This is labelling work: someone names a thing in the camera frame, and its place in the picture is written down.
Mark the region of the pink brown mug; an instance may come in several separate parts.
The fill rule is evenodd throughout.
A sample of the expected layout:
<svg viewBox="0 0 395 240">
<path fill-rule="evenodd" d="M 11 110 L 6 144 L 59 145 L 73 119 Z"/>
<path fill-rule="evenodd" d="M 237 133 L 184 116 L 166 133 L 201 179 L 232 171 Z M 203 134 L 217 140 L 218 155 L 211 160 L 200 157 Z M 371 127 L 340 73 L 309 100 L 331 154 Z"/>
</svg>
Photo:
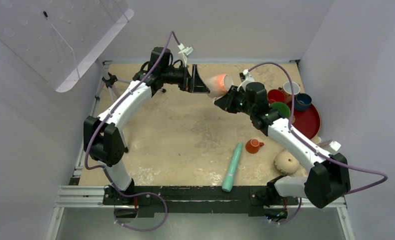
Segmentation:
<svg viewBox="0 0 395 240">
<path fill-rule="evenodd" d="M 301 85 L 294 81 L 292 81 L 291 83 L 287 81 L 280 88 L 280 91 L 283 93 L 285 97 L 284 103 L 288 104 L 295 98 L 295 95 L 301 92 Z"/>
</svg>

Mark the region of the large white cat mug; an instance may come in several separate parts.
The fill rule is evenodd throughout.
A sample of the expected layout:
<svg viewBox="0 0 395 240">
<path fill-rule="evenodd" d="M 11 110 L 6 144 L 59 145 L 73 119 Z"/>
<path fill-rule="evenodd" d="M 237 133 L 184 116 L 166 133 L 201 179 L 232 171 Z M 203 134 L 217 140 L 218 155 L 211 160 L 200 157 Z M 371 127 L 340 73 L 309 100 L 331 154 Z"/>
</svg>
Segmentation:
<svg viewBox="0 0 395 240">
<path fill-rule="evenodd" d="M 283 102 L 276 101 L 270 104 L 270 107 L 281 113 L 286 119 L 291 116 L 291 109 Z"/>
</svg>

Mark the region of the blue mug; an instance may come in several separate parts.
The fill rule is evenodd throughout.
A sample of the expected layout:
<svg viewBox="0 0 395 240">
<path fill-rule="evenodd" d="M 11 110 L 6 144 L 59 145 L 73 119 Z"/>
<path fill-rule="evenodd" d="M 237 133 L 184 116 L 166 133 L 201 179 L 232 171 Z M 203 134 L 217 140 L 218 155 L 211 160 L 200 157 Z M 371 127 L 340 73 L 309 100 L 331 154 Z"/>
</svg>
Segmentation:
<svg viewBox="0 0 395 240">
<path fill-rule="evenodd" d="M 299 93 L 294 97 L 294 109 L 305 112 L 312 105 L 312 97 L 306 93 Z"/>
</svg>

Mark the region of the small orange cup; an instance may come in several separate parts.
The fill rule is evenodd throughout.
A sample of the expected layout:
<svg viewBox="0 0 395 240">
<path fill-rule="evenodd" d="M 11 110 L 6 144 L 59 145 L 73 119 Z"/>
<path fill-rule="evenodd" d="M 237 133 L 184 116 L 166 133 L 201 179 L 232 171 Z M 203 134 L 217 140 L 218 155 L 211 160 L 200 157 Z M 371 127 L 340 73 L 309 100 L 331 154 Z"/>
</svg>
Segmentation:
<svg viewBox="0 0 395 240">
<path fill-rule="evenodd" d="M 265 144 L 257 139 L 250 139 L 245 144 L 245 149 L 250 154 L 256 154 Z"/>
</svg>

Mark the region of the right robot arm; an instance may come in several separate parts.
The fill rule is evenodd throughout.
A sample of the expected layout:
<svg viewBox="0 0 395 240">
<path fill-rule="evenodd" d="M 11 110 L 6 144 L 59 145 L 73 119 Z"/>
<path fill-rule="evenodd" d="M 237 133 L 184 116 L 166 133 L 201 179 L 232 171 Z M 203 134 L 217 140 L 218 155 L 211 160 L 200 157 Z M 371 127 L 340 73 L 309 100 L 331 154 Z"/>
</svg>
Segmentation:
<svg viewBox="0 0 395 240">
<path fill-rule="evenodd" d="M 322 149 L 290 126 L 286 116 L 269 105 L 262 83 L 251 82 L 245 88 L 233 85 L 214 105 L 228 113 L 248 115 L 257 130 L 282 145 L 308 172 L 307 177 L 280 176 L 269 181 L 263 197 L 267 205 L 297 197 L 322 209 L 351 190 L 347 159 Z"/>
</svg>

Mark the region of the teal pen tube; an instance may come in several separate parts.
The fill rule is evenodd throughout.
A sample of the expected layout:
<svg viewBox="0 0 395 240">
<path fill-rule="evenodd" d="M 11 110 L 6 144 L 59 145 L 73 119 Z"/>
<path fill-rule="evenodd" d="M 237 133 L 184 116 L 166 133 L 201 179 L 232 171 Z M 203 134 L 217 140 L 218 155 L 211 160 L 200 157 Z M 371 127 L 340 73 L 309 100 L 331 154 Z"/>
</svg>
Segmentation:
<svg viewBox="0 0 395 240">
<path fill-rule="evenodd" d="M 224 176 L 222 185 L 221 185 L 221 189 L 224 192 L 231 192 L 231 190 L 233 189 L 234 186 L 234 181 L 235 181 L 235 174 L 241 159 L 241 155 L 242 155 L 242 149 L 243 149 L 243 143 L 239 142 L 232 154 L 229 166 L 226 170 L 226 175 Z"/>
</svg>

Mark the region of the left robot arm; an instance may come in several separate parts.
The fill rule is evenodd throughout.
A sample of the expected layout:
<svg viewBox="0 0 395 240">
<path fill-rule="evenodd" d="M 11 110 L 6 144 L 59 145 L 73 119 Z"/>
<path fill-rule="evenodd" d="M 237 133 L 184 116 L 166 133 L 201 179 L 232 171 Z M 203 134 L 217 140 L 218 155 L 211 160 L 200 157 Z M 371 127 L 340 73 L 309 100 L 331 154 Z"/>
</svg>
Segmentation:
<svg viewBox="0 0 395 240">
<path fill-rule="evenodd" d="M 175 67 L 168 48 L 155 47 L 150 60 L 137 72 L 126 91 L 102 114 L 88 116 L 83 123 L 86 159 L 92 158 L 102 168 L 115 191 L 115 198 L 123 205 L 135 197 L 134 181 L 124 167 L 122 157 L 128 152 L 122 130 L 134 113 L 164 84 L 176 85 L 181 91 L 208 94 L 210 89 L 199 76 L 197 65 L 188 71 L 183 63 Z"/>
</svg>

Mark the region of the pink white mug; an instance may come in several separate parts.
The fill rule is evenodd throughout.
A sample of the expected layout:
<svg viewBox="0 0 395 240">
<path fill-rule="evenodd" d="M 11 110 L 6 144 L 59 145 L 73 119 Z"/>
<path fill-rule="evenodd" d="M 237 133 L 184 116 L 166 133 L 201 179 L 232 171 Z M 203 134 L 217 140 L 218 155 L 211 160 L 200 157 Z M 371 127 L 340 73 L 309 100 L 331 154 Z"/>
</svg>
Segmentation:
<svg viewBox="0 0 395 240">
<path fill-rule="evenodd" d="M 227 94 L 233 85 L 233 78 L 228 74 L 219 74 L 206 79 L 204 83 L 209 89 L 207 96 L 214 99 Z"/>
</svg>

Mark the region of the red glossy mug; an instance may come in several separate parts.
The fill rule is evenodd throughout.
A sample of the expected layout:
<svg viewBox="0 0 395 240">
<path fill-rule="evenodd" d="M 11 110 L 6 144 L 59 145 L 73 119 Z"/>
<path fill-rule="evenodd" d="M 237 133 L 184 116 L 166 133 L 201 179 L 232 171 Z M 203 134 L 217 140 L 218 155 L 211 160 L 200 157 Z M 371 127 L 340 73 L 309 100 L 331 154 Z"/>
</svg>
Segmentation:
<svg viewBox="0 0 395 240">
<path fill-rule="evenodd" d="M 272 104 L 275 102 L 283 103 L 286 100 L 286 96 L 284 95 L 284 93 L 281 90 L 272 89 L 272 90 L 268 91 L 267 99 L 268 99 L 269 104 Z"/>
</svg>

